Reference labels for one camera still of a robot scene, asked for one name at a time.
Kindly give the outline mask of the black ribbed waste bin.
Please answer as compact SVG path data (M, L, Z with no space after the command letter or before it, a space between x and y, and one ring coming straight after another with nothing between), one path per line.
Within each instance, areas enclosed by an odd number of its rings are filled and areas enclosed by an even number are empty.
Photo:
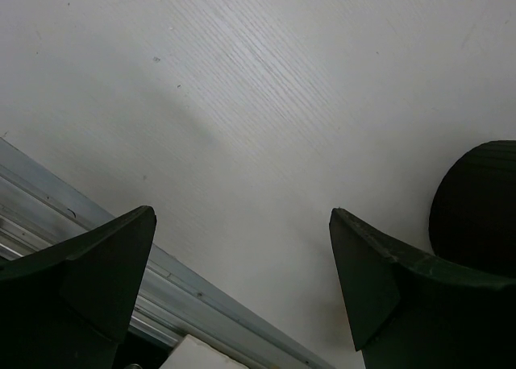
M515 141L482 143L453 164L432 201L428 231L438 257L515 277Z

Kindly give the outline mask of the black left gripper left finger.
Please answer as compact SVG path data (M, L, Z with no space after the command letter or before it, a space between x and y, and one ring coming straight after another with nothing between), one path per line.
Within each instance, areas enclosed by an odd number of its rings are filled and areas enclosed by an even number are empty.
M1 265L3 368L110 368L123 342L156 230L140 206Z

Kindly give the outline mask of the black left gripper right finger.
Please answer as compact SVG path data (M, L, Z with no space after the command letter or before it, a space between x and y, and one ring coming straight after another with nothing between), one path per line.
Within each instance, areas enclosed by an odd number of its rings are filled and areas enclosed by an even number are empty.
M421 251L345 209L332 210L329 230L366 367L514 367L514 279Z

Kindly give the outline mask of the aluminium table edge rail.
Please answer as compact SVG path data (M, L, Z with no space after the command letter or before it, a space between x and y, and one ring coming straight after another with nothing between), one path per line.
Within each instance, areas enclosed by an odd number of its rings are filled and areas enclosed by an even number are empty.
M1 255L25 256L83 234L112 215L1 141ZM131 317L143 337L174 347L189 334L249 368L330 365L225 292L152 247Z

